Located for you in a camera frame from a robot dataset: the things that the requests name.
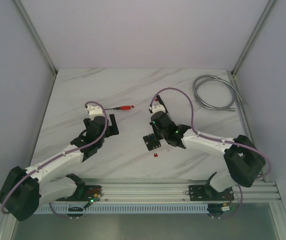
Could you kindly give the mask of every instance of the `gray wall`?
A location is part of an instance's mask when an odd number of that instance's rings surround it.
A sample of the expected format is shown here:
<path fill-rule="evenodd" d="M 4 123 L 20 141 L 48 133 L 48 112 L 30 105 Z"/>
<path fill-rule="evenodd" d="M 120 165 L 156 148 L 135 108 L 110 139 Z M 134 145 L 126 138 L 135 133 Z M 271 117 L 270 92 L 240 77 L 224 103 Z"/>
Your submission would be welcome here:
<path fill-rule="evenodd" d="M 286 209 L 286 0 L 279 0 L 238 74 L 257 146 L 273 162 Z"/>
<path fill-rule="evenodd" d="M 11 168 L 29 163 L 51 82 L 12 2 L 0 0 L 0 188 Z"/>
<path fill-rule="evenodd" d="M 234 67 L 267 0 L 22 0 L 57 69 Z"/>

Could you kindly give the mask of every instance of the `marble tabletop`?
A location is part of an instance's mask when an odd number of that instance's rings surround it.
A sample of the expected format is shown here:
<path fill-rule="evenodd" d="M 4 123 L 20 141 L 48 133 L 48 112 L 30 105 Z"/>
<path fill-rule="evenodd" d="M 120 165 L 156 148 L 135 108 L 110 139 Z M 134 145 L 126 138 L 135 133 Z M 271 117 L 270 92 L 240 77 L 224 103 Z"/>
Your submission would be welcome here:
<path fill-rule="evenodd" d="M 148 151 L 143 136 L 152 133 L 148 111 L 154 94 L 166 87 L 185 91 L 194 104 L 194 126 L 199 131 L 221 136 L 243 134 L 238 112 L 212 111 L 193 99 L 192 82 L 211 74 L 229 80 L 222 69 L 173 68 L 89 68 L 60 69 L 41 127 L 31 165 L 61 152 L 85 129 L 83 119 L 87 101 L 105 108 L 134 105 L 129 111 L 109 110 L 115 114 L 119 135 L 105 139 L 97 154 L 73 167 L 70 172 L 82 178 L 106 179 L 192 179 L 206 180 L 213 172 L 226 168 L 223 158 L 202 151 L 172 147 L 161 140 L 161 147 Z M 199 95 L 209 104 L 224 106 L 232 99 L 222 83 L 207 82 Z M 187 99 L 172 90 L 161 93 L 176 124 L 190 125 Z"/>

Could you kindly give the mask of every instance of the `coiled gray cable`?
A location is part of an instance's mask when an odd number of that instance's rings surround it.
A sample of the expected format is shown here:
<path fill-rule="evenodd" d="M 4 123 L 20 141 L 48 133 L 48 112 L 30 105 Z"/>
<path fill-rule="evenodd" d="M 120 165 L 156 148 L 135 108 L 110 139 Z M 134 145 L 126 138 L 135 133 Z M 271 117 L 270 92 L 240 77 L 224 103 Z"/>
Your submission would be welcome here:
<path fill-rule="evenodd" d="M 211 81 L 217 81 L 217 82 L 221 82 L 223 84 L 225 84 L 228 88 L 228 90 L 231 92 L 232 94 L 232 101 L 227 104 L 226 106 L 213 106 L 210 105 L 208 103 L 206 103 L 198 94 L 198 89 L 202 84 L 205 84 L 207 82 L 211 82 Z M 193 93 L 194 93 L 194 98 L 195 100 L 203 107 L 209 110 L 222 110 L 222 111 L 235 111 L 236 109 L 231 107 L 236 98 L 238 97 L 238 99 L 240 100 L 240 102 L 245 105 L 243 99 L 241 98 L 239 92 L 232 86 L 231 83 L 229 83 L 228 81 L 223 80 L 222 78 L 219 78 L 217 76 L 214 75 L 202 75 L 199 76 L 197 79 L 194 80 L 193 82 Z"/>

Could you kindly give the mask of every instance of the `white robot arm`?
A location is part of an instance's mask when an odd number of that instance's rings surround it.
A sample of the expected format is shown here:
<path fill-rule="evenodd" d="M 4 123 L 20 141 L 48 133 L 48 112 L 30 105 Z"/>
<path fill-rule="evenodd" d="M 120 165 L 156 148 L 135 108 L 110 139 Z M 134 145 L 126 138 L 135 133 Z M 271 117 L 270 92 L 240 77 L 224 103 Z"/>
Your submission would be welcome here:
<path fill-rule="evenodd" d="M 106 126 L 105 115 L 100 106 L 88 104 L 86 110 L 89 114 L 89 118 L 83 120 L 86 129 L 62 152 L 25 169 L 16 166 L 8 173 L 0 191 L 0 203 L 19 221 L 29 218 L 44 203 L 70 196 L 77 199 L 83 195 L 85 183 L 70 173 L 70 169 L 96 154 L 105 138 L 119 134 L 113 114 L 109 115 L 111 126 L 108 121 Z M 13 190 L 23 178 L 26 179 Z"/>
<path fill-rule="evenodd" d="M 205 194 L 209 198 L 235 185 L 252 186 L 266 161 L 261 155 L 233 144 L 255 148 L 246 136 L 224 138 L 199 131 L 195 133 L 190 126 L 176 125 L 168 115 L 161 98 L 158 98 L 158 101 L 160 104 L 152 105 L 149 109 L 153 114 L 150 125 L 156 140 L 165 139 L 173 147 L 196 149 L 224 158 L 228 171 L 214 172 L 205 184 Z"/>

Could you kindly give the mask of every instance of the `purple cable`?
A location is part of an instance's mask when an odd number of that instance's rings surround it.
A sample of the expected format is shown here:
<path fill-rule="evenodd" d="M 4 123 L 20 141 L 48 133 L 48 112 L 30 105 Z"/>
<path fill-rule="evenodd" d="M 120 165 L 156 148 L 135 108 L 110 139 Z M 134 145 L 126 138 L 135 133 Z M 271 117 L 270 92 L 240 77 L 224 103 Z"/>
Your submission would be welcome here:
<path fill-rule="evenodd" d="M 70 153 L 73 153 L 75 151 L 78 151 L 78 150 L 81 150 L 81 149 L 85 149 L 89 146 L 92 146 L 93 144 L 96 144 L 105 134 L 107 128 L 108 128 L 108 115 L 107 115 L 107 112 L 105 111 L 105 109 L 103 108 L 103 106 L 101 104 L 99 104 L 98 102 L 96 101 L 88 101 L 87 103 L 85 103 L 85 108 L 87 108 L 88 104 L 96 104 L 98 105 L 102 111 L 103 111 L 103 114 L 104 114 L 104 117 L 105 117 L 105 125 L 104 125 L 104 129 L 103 129 L 103 132 L 101 133 L 100 136 L 98 136 L 98 138 L 96 140 L 94 140 L 93 142 L 89 143 L 89 144 L 86 144 L 84 146 L 81 146 L 81 147 L 78 147 L 78 148 L 74 148 L 74 149 L 71 149 L 69 151 L 66 151 L 65 152 L 65 155 L 66 154 L 70 154 Z M 45 166 L 49 165 L 50 163 L 54 162 L 55 160 L 59 159 L 60 157 L 63 157 L 64 155 L 61 153 L 57 156 L 54 156 L 53 158 L 51 158 L 50 160 L 46 161 L 45 163 L 43 163 L 42 165 L 40 165 L 37 170 L 41 170 L 42 168 L 44 168 Z M 27 175 L 25 175 L 20 181 L 17 182 L 17 184 L 14 185 L 14 187 L 8 192 L 8 194 L 6 195 L 6 197 L 4 198 L 3 202 L 2 202 L 2 205 L 1 205 L 1 212 L 3 214 L 9 214 L 10 212 L 8 211 L 5 211 L 5 205 L 6 203 L 8 202 L 10 196 L 13 194 L 13 192 L 27 179 L 29 178 L 32 174 L 36 173 L 37 170 L 32 170 L 31 172 L 29 172 Z"/>
<path fill-rule="evenodd" d="M 194 107 L 193 107 L 193 104 L 192 104 L 192 101 L 191 101 L 190 97 L 189 97 L 185 92 L 183 92 L 182 90 L 180 90 L 180 89 L 178 89 L 178 88 L 175 88 L 175 87 L 166 87 L 166 88 L 161 89 L 161 90 L 158 91 L 158 92 L 155 94 L 155 96 L 153 97 L 153 99 L 152 99 L 152 101 L 151 101 L 151 103 L 150 103 L 150 107 L 152 107 L 153 102 L 154 102 L 154 100 L 156 99 L 157 95 L 159 95 L 161 92 L 166 91 L 166 90 L 178 91 L 178 92 L 180 92 L 181 94 L 183 94 L 183 95 L 187 98 L 187 100 L 188 100 L 188 102 L 189 102 L 189 104 L 190 104 L 190 106 L 191 106 L 191 128 L 192 128 L 192 131 L 193 131 L 197 136 L 199 136 L 199 137 L 201 137 L 201 138 L 204 138 L 204 139 L 207 139 L 207 140 L 214 141 L 214 142 L 222 143 L 222 140 L 221 140 L 221 139 L 217 139 L 217 138 L 214 138 L 214 137 L 209 137 L 209 136 L 205 136 L 205 135 L 203 135 L 203 134 L 199 134 L 198 131 L 194 128 Z M 248 149 L 248 150 L 250 150 L 250 151 L 253 151 L 253 152 L 255 152 L 255 153 L 261 155 L 261 156 L 266 160 L 266 162 L 267 162 L 267 164 L 268 164 L 268 170 L 267 170 L 266 173 L 262 174 L 261 176 L 258 176 L 257 179 L 264 178 L 264 177 L 266 177 L 268 174 L 270 174 L 270 172 L 271 172 L 271 170 L 272 170 L 271 161 L 270 161 L 269 158 L 268 158 L 265 154 L 263 154 L 261 151 L 257 150 L 257 149 L 254 148 L 254 147 L 247 146 L 247 145 L 245 145 L 245 144 L 237 143 L 237 142 L 234 142 L 234 141 L 225 141 L 225 143 L 227 143 L 227 144 L 232 144 L 232 145 L 235 145 L 235 146 L 242 147 L 242 148 Z"/>
<path fill-rule="evenodd" d="M 49 205 L 49 209 L 51 209 L 51 212 L 55 215 L 55 216 L 57 216 L 57 217 L 59 217 L 59 218 L 62 218 L 62 219 L 71 219 L 69 216 L 67 216 L 67 215 L 62 215 L 62 214 L 59 214 L 59 213 L 57 213 L 55 210 L 54 210 L 54 208 L 53 208 L 53 206 L 52 206 L 52 203 L 48 203 L 48 205 Z"/>

